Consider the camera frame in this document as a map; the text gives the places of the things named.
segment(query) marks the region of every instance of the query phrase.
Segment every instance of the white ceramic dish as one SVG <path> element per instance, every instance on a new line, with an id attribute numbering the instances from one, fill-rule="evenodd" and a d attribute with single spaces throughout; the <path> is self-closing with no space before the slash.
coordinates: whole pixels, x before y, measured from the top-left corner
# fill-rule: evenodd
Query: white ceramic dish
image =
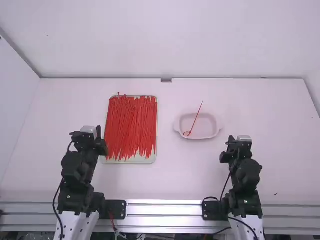
<path id="1" fill-rule="evenodd" d="M 222 122 L 218 116 L 214 116 L 207 112 L 199 112 L 199 115 L 194 124 L 196 112 L 184 113 L 177 117 L 173 124 L 173 129 L 180 133 L 181 137 L 190 140 L 211 139 L 218 135 L 223 128 Z M 192 133 L 185 136 L 185 132 L 191 130 L 194 124 Z"/>

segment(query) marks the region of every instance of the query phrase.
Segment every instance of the mounting plate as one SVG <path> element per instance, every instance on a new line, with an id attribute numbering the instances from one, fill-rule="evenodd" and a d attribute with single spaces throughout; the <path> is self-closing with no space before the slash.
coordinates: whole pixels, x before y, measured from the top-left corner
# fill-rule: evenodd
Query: mounting plate
<path id="1" fill-rule="evenodd" d="M 228 215 L 224 213 L 219 201 L 203 201 L 202 219 L 204 221 L 228 221 Z"/>
<path id="2" fill-rule="evenodd" d="M 110 219 L 109 212 L 115 220 L 123 220 L 127 215 L 127 202 L 124 200 L 105 200 L 105 214 L 100 219 Z"/>

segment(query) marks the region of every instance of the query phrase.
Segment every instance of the aluminum rail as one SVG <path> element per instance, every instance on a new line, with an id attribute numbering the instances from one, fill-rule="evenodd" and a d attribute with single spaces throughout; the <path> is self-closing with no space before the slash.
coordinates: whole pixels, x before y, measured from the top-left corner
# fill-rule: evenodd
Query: aluminum rail
<path id="1" fill-rule="evenodd" d="M 266 234 L 320 235 L 320 205 L 263 204 Z M 51 202 L 0 201 L 0 232 L 54 232 L 57 218 Z M 203 221 L 201 200 L 127 200 L 125 220 L 116 220 L 125 233 L 213 234 L 227 221 Z M 99 220 L 95 232 L 112 232 L 109 220 Z"/>

